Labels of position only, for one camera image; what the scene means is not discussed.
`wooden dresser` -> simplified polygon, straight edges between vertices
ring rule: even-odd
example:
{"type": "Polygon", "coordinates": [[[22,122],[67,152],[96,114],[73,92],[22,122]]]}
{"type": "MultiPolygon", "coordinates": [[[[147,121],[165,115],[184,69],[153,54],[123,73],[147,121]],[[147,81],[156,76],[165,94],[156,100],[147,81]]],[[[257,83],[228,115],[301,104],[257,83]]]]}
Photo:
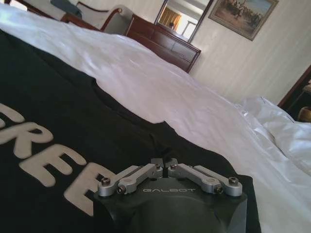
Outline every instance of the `wooden dresser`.
{"type": "Polygon", "coordinates": [[[152,50],[165,61],[189,73],[201,51],[162,27],[133,15],[125,34],[152,50]]]}

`screw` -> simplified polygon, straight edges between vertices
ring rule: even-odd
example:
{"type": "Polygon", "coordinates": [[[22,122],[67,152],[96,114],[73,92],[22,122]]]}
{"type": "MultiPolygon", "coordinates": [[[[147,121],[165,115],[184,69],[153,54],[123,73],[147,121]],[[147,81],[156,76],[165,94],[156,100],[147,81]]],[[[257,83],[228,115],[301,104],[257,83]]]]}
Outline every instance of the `screw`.
{"type": "Polygon", "coordinates": [[[229,184],[232,186],[237,186],[239,184],[239,179],[235,177],[229,177],[229,184]]]}
{"type": "Polygon", "coordinates": [[[110,185],[110,178],[104,177],[102,178],[102,186],[108,186],[110,185]]]}
{"type": "Polygon", "coordinates": [[[216,188],[214,188],[214,193],[215,194],[222,194],[223,193],[223,188],[221,186],[217,186],[216,188]]]}
{"type": "Polygon", "coordinates": [[[124,194],[126,191],[125,186],[121,185],[118,189],[117,189],[117,193],[118,194],[124,194]]]}
{"type": "Polygon", "coordinates": [[[171,165],[171,169],[172,169],[172,170],[175,170],[176,167],[177,167],[177,164],[172,164],[172,165],[171,165]]]}

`metal bracket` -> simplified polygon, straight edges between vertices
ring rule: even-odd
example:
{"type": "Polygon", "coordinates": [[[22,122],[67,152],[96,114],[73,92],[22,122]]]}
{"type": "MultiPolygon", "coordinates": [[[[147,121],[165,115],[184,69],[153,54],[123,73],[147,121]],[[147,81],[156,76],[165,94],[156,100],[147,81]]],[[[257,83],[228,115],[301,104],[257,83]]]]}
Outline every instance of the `metal bracket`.
{"type": "Polygon", "coordinates": [[[188,178],[201,186],[201,189],[207,193],[219,194],[223,191],[219,180],[206,176],[185,164],[171,165],[168,169],[168,174],[170,177],[188,178]]]}
{"type": "Polygon", "coordinates": [[[205,174],[205,175],[207,175],[207,176],[211,176],[211,177],[219,180],[219,182],[222,184],[224,192],[227,195],[232,196],[232,197],[239,197],[242,195],[243,186],[237,178],[235,178],[235,177],[226,178],[226,177],[221,176],[221,175],[217,174],[216,172],[213,172],[213,171],[211,171],[211,170],[209,170],[203,166],[195,166],[194,169],[205,174]]]}
{"type": "Polygon", "coordinates": [[[154,164],[147,164],[134,174],[122,178],[118,184],[117,193],[129,194],[136,191],[137,186],[147,178],[157,178],[162,176],[163,168],[154,164]]]}
{"type": "Polygon", "coordinates": [[[112,177],[103,178],[102,182],[98,183],[98,195],[101,197],[108,197],[115,193],[118,188],[119,180],[122,178],[129,176],[139,170],[138,166],[130,166],[126,170],[120,172],[117,175],[112,177]]]}

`painting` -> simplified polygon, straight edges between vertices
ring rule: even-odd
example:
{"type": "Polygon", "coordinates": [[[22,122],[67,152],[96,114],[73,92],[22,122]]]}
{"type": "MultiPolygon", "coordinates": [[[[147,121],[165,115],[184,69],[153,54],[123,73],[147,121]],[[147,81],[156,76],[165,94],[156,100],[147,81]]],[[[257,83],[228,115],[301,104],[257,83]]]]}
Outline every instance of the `painting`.
{"type": "Polygon", "coordinates": [[[218,0],[209,18],[254,40],[278,0],[218,0]]]}

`white bedsheet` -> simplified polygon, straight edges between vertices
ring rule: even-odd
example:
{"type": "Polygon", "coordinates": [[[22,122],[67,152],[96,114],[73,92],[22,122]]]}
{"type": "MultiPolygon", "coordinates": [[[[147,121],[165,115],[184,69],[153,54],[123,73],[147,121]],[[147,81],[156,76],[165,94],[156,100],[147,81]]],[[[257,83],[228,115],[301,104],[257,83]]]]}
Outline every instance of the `white bedsheet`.
{"type": "Polygon", "coordinates": [[[0,29],[96,78],[133,113],[166,121],[187,140],[223,155],[238,173],[252,176],[262,232],[310,232],[311,177],[263,136],[247,112],[129,38],[2,4],[0,29]]]}

